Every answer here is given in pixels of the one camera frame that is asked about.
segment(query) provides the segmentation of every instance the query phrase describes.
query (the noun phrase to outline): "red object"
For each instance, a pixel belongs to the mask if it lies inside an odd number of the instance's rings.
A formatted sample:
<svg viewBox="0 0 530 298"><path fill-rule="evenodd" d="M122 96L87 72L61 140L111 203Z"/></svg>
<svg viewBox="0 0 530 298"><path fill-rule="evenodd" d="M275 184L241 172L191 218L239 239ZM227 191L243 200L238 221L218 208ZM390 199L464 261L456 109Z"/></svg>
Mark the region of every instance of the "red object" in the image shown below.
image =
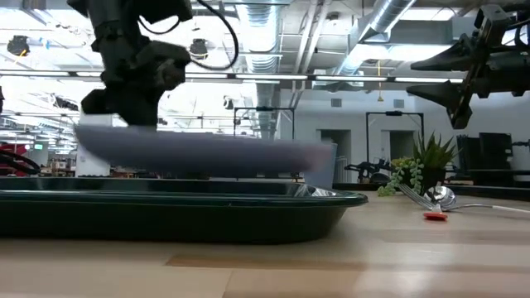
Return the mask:
<svg viewBox="0 0 530 298"><path fill-rule="evenodd" d="M437 220L437 221L447 220L447 214L443 214L442 212L425 212L423 216L425 216L426 220Z"/></svg>
<svg viewBox="0 0 530 298"><path fill-rule="evenodd" d="M15 144L7 144L7 145L0 146L0 150L14 152L18 155L23 155L24 153L27 152L27 149L24 145L17 145L17 151L15 152ZM0 164L0 169L6 169L6 168L11 169L11 167L7 166L6 164ZM27 175L26 173L22 171L17 171L14 169L12 173L19 177L23 177Z"/></svg>

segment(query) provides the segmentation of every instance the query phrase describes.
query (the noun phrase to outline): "red machine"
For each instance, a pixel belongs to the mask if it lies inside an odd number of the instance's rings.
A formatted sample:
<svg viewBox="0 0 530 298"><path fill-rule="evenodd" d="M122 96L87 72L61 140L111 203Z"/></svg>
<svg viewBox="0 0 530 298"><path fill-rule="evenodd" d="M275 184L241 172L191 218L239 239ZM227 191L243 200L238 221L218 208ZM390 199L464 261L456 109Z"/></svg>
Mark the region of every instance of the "red machine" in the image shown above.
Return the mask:
<svg viewBox="0 0 530 298"><path fill-rule="evenodd" d="M32 160L22 156L27 152L23 145L7 144L0 146L0 175L34 175L40 167Z"/></svg>

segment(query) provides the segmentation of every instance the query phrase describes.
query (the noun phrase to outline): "doorway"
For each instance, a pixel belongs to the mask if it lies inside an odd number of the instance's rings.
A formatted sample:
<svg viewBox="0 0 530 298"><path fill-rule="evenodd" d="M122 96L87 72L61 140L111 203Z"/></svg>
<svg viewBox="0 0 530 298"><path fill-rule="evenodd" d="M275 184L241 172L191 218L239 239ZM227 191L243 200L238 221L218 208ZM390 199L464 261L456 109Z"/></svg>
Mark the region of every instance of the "doorway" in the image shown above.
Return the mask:
<svg viewBox="0 0 530 298"><path fill-rule="evenodd" d="M389 131L390 160L414 156L414 131Z"/></svg>
<svg viewBox="0 0 530 298"><path fill-rule="evenodd" d="M337 144L337 155L335 163L334 183L350 183L351 174L345 171L345 166L351 162L351 131L339 129L320 130L320 139L323 142Z"/></svg>

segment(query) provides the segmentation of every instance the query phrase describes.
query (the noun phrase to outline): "green plant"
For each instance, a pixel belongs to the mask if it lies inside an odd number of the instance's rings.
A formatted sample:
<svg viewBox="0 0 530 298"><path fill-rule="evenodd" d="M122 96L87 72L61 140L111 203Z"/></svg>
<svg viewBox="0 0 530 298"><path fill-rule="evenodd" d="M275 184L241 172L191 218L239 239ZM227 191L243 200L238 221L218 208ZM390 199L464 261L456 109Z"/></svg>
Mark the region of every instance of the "green plant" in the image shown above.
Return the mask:
<svg viewBox="0 0 530 298"><path fill-rule="evenodd" d="M396 194L396 188L403 183L405 179L405 174L408 171L410 173L410 180L408 181L414 192L420 194L422 191L422 169L424 165L421 161L414 160L412 158L400 158L398 160L393 160L392 165L394 166L394 171L390 177L390 182L385 186L381 186L378 189L378 196L389 196Z"/></svg>
<svg viewBox="0 0 530 298"><path fill-rule="evenodd" d="M414 144L414 159L421 161L428 169L443 169L458 154L456 145L451 146L452 141L453 138L442 145L441 135L437 142L434 132L428 142L420 136L418 142Z"/></svg>

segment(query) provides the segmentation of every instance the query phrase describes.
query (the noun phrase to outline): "wooden tabletop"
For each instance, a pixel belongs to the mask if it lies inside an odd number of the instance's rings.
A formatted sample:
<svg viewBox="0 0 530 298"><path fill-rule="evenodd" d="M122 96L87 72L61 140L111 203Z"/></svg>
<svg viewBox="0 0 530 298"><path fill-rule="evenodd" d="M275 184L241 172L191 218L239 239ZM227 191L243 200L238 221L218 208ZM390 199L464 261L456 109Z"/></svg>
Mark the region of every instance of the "wooden tabletop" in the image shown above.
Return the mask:
<svg viewBox="0 0 530 298"><path fill-rule="evenodd" d="M530 297L530 216L467 209L427 222L406 197L369 195L313 243L0 240L0 298ZM459 198L485 201L530 209Z"/></svg>

